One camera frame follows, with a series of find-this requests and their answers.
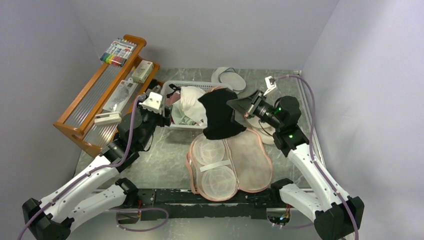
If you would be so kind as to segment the white plastic laundry basket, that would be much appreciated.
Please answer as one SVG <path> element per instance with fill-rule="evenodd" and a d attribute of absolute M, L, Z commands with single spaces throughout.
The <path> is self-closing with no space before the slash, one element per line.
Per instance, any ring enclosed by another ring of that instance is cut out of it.
<path fill-rule="evenodd" d="M 202 81 L 182 81 L 182 80 L 170 80 L 163 84 L 161 94 L 165 97 L 165 104 L 167 106 L 172 106 L 173 103 L 181 99 L 181 88 L 182 87 L 198 87 L 205 91 L 205 93 L 209 93 L 212 90 L 216 90 L 219 88 L 227 88 L 232 89 L 232 87 L 225 83 L 216 83 L 216 82 L 202 82 Z M 174 124 L 173 119 L 170 125 L 171 129 L 178 130 L 202 130 L 206 128 L 207 125 L 198 125 L 193 120 L 190 125 L 181 125 Z"/>

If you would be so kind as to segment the black bra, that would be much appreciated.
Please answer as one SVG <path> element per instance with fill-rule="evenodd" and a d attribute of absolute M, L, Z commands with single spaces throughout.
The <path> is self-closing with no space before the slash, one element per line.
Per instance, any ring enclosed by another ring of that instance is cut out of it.
<path fill-rule="evenodd" d="M 237 98 L 237 94 L 232 90 L 219 88 L 198 99 L 205 108 L 207 127 L 203 134 L 208 140 L 231 138 L 247 129 L 235 120 L 234 110 L 227 105 L 227 101 Z"/>

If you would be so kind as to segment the floral peach mesh laundry bag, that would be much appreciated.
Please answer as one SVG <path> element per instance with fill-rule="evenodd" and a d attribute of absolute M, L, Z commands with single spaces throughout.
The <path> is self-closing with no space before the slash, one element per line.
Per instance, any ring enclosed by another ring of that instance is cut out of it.
<path fill-rule="evenodd" d="M 186 155 L 192 193 L 213 202 L 238 191 L 258 193 L 271 185 L 273 164 L 260 135 L 247 129 L 236 136 L 209 140 L 198 135 Z"/>

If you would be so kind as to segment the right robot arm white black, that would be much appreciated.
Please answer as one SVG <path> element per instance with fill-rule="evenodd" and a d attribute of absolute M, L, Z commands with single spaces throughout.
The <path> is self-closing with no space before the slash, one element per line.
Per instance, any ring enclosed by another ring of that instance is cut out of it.
<path fill-rule="evenodd" d="M 314 153 L 312 140 L 298 126 L 300 104 L 293 96 L 283 96 L 269 104 L 257 90 L 244 98 L 228 100 L 227 105 L 244 118 L 253 117 L 275 129 L 275 146 L 302 173 L 314 196 L 288 180 L 275 183 L 270 202 L 275 207 L 288 204 L 306 216 L 322 240 L 357 240 L 364 213 L 364 202 L 352 197 L 330 175 Z"/>

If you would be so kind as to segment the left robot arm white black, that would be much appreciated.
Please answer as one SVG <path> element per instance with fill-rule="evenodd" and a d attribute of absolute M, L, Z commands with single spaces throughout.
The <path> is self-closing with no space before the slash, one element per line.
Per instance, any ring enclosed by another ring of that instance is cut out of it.
<path fill-rule="evenodd" d="M 140 152 L 147 152 L 156 127 L 169 126 L 171 121 L 170 107 L 135 106 L 117 126 L 113 140 L 83 171 L 41 200 L 30 198 L 22 205 L 25 226 L 17 238 L 29 230 L 37 240 L 65 240 L 81 224 L 109 209 L 141 203 L 139 189 L 126 177 L 100 193 L 92 192 L 128 168 Z"/>

